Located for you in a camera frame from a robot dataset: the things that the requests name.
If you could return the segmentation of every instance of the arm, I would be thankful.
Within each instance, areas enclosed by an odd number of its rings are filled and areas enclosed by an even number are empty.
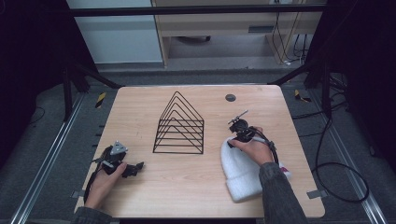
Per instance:
[[[117,180],[126,169],[126,163],[123,162],[117,170],[108,175],[104,170],[100,170],[95,180],[92,183],[90,195],[88,196],[87,202],[84,207],[80,207],[74,214],[72,224],[74,223],[110,223],[111,216],[98,211],[102,207],[102,203],[105,200],[107,194],[113,189]]]
[[[285,175],[274,163],[272,152],[267,145],[254,140],[248,143],[230,140],[260,165],[260,182],[262,183],[262,204],[265,223],[307,223],[304,211],[294,195]]]

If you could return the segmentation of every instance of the sleeve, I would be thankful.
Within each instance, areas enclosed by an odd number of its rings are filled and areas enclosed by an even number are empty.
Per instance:
[[[71,224],[85,223],[85,224],[99,224],[110,223],[112,217],[108,214],[94,210],[88,207],[79,207],[74,214]]]
[[[260,167],[260,182],[265,223],[307,223],[303,208],[276,163]]]

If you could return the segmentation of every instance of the small round object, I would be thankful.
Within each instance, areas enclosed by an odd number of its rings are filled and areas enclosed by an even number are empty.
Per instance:
[[[234,94],[227,94],[227,95],[225,96],[225,99],[226,99],[228,102],[234,102],[234,101],[236,100],[236,96],[235,96]]]

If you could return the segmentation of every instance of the triangular wire rack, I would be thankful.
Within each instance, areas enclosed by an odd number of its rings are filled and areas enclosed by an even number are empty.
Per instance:
[[[204,119],[178,91],[160,117],[152,152],[204,154]]]

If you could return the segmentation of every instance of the hand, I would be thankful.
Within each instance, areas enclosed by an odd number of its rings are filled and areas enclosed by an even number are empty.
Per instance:
[[[262,132],[261,127],[254,128]],[[266,162],[274,161],[270,148],[262,142],[250,140],[249,142],[244,143],[234,139],[229,140],[228,142],[247,153],[247,155],[260,166]]]
[[[101,208],[104,199],[111,189],[113,189],[117,180],[126,169],[126,166],[126,162],[123,162],[111,175],[108,175],[104,170],[100,170],[96,174],[95,180],[92,182],[90,194],[88,196],[87,202],[85,202],[85,206],[92,209]]]

